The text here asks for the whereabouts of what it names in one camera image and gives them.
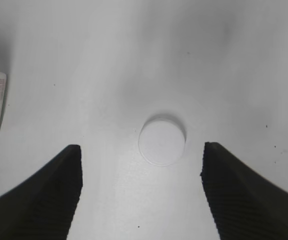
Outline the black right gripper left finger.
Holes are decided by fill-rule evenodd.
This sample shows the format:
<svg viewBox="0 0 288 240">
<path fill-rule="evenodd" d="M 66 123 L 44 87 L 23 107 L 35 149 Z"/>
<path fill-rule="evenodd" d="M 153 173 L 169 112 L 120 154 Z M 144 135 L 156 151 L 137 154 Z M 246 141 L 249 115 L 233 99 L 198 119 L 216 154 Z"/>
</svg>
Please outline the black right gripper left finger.
<svg viewBox="0 0 288 240">
<path fill-rule="evenodd" d="M 0 240 L 67 239 L 82 187 L 82 150 L 71 144 L 0 196 Z"/>
</svg>

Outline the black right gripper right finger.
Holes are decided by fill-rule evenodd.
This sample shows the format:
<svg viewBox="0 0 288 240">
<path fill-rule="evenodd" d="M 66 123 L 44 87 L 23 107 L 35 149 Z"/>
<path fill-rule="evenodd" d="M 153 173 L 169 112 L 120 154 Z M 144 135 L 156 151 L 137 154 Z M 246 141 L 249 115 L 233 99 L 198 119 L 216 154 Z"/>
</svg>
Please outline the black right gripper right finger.
<svg viewBox="0 0 288 240">
<path fill-rule="evenodd" d="M 222 240 L 288 240 L 288 192 L 218 142 L 204 144 L 201 182 Z"/>
</svg>

